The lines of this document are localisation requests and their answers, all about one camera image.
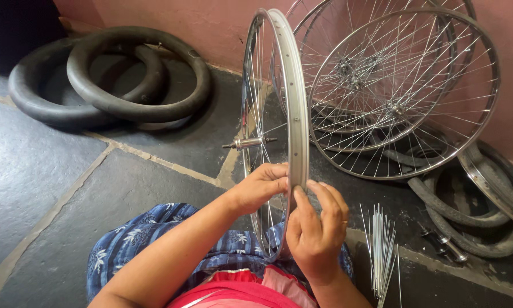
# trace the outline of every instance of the inner tube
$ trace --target inner tube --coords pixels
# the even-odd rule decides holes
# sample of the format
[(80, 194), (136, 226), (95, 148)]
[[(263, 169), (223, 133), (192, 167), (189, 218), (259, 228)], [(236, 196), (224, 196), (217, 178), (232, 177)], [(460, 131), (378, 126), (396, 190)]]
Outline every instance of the inner tube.
[[(9, 75), (9, 94), (15, 105), (25, 114), (40, 122), (55, 127), (83, 129), (105, 125), (117, 118), (102, 112), (92, 105), (62, 106), (40, 97), (38, 85), (44, 74), (53, 67), (66, 62), (68, 55), (80, 39), (64, 38), (42, 46), (17, 64)], [(147, 46), (121, 46), (119, 52), (132, 54), (146, 65), (143, 81), (124, 100), (148, 104), (160, 91), (164, 79), (163, 64), (159, 56)]]
[[(116, 98), (103, 91), (89, 78), (89, 65), (103, 50), (118, 43), (164, 46), (178, 54), (196, 73), (194, 92), (180, 102), (146, 106)], [(203, 106), (210, 92), (209, 69), (199, 54), (181, 39), (146, 27), (114, 27), (88, 35), (72, 50), (66, 71), (73, 88), (85, 101), (118, 118), (134, 122), (163, 123), (185, 118)]]

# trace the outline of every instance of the pink wall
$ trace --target pink wall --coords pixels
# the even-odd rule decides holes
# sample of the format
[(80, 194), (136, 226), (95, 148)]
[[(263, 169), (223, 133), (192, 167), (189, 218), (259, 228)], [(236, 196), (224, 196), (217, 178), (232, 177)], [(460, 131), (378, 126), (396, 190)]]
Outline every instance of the pink wall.
[[(64, 17), (97, 27), (146, 26), (170, 32), (209, 63), (240, 71), (254, 11), (286, 13), (294, 0), (54, 0)], [(498, 108), (482, 138), (513, 160), (513, 0), (473, 0), (479, 23), (494, 41), (501, 63)]]

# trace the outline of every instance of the stone floor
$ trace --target stone floor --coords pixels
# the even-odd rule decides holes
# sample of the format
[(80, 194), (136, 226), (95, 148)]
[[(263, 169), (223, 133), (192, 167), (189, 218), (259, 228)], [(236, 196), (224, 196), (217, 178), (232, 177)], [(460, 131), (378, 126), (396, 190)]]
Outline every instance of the stone floor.
[[(103, 56), (94, 80), (126, 61)], [(183, 62), (164, 59), (166, 102), (195, 87)], [(16, 109), (0, 76), (0, 307), (83, 307), (86, 262), (105, 232), (157, 203), (188, 202), (201, 208), (242, 179), (230, 143), (239, 131), (241, 78), (212, 68), (213, 94), (183, 123), (132, 124), (74, 133), (50, 128)], [(144, 67), (136, 63), (113, 93), (134, 87)], [(84, 104), (68, 84), (65, 67), (49, 73), (41, 95), (60, 104)], [(432, 226), (423, 203), (404, 183), (362, 180), (336, 170), (311, 148), (311, 178), (337, 187), (352, 205), (347, 241), (355, 250), (357, 284), (371, 297), (368, 252), (358, 204), (380, 203), (398, 223), (405, 307), (513, 307), (513, 256), (471, 258), (459, 267), (436, 256), (418, 236), (417, 221)], [(242, 217), (232, 229), (248, 230)], [(398, 284), (386, 307), (399, 306)]]

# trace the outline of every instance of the hub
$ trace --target hub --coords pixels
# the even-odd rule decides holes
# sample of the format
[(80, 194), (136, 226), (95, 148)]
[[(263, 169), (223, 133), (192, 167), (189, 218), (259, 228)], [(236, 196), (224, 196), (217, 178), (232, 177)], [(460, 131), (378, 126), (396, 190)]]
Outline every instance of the hub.
[(277, 138), (259, 136), (255, 138), (239, 139), (238, 137), (236, 137), (235, 139), (233, 139), (233, 142), (231, 144), (225, 144), (222, 146), (222, 148), (232, 148), (241, 151), (243, 149), (248, 149), (250, 147), (259, 147), (261, 145), (265, 145), (266, 143), (270, 143), (273, 141), (277, 141)]

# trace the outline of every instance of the tire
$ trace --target tire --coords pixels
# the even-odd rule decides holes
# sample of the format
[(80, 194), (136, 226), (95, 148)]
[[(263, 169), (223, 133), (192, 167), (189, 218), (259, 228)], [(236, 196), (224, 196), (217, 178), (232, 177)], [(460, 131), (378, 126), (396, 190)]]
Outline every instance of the tire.
[(505, 157), (503, 157), (496, 149), (490, 146), (488, 143), (478, 140), (477, 146), (479, 147), (479, 151), (484, 156), (490, 158), (495, 164), (499, 166), (499, 168), (504, 171), (511, 183), (513, 184), (513, 164), (509, 162)]
[(511, 220), (501, 211), (482, 216), (469, 216), (445, 204), (435, 194), (435, 186), (443, 170), (432, 171), (426, 176), (424, 182), (419, 178), (409, 180), (410, 188), (425, 202), (426, 206), (431, 207), (445, 218), (464, 226), (492, 228), (501, 226)]
[[(425, 180), (426, 188), (432, 190), (437, 184), (436, 177), (430, 177)], [(435, 226), (447, 237), (451, 238), (459, 248), (468, 253), (484, 258), (502, 258), (513, 254), (513, 226), (508, 234), (499, 242), (494, 244), (480, 244), (473, 242), (454, 229), (445, 218), (435, 211), (429, 204), (425, 204), (429, 217)]]
[[(162, 45), (178, 54), (196, 73), (197, 85), (194, 92), (180, 102), (146, 106), (116, 98), (103, 91), (89, 78), (89, 64), (101, 50), (118, 42)], [(118, 118), (135, 122), (163, 123), (185, 118), (203, 106), (210, 92), (209, 69), (199, 54), (181, 39), (146, 27), (114, 27), (88, 35), (72, 50), (66, 71), (73, 88), (84, 100)]]
[(493, 162), (483, 156), (476, 144), (470, 145), (458, 156), (465, 171), (480, 190), (507, 216), (513, 219), (513, 187), (502, 180), (493, 168)]
[[(33, 119), (55, 127), (83, 129), (109, 124), (118, 119), (92, 105), (62, 106), (40, 97), (38, 85), (46, 71), (64, 63), (79, 39), (64, 38), (42, 46), (17, 64), (9, 75), (9, 94), (15, 105)], [(122, 53), (133, 54), (146, 65), (143, 81), (122, 96), (131, 102), (147, 104), (159, 93), (163, 83), (163, 64), (156, 52), (147, 46), (121, 48)]]

